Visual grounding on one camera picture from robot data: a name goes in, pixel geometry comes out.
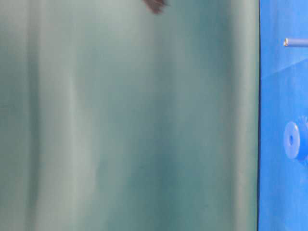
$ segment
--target blue round object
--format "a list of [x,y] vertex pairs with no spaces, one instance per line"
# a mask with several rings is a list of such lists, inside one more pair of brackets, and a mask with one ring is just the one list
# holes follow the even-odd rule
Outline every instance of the blue round object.
[[308,154],[308,126],[306,118],[289,122],[284,129],[284,150],[288,158],[304,160]]

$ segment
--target blurry object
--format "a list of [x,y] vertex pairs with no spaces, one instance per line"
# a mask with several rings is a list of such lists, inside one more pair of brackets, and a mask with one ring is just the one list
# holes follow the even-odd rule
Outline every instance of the blurry object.
[[148,7],[151,9],[151,11],[155,14],[159,14],[162,12],[162,8],[166,6],[165,0],[143,0]]

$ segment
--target teal fabric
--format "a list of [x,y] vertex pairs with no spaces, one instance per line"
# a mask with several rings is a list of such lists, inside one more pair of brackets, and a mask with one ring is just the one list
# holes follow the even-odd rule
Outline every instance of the teal fabric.
[[30,2],[0,23],[0,230],[256,230],[258,1]]

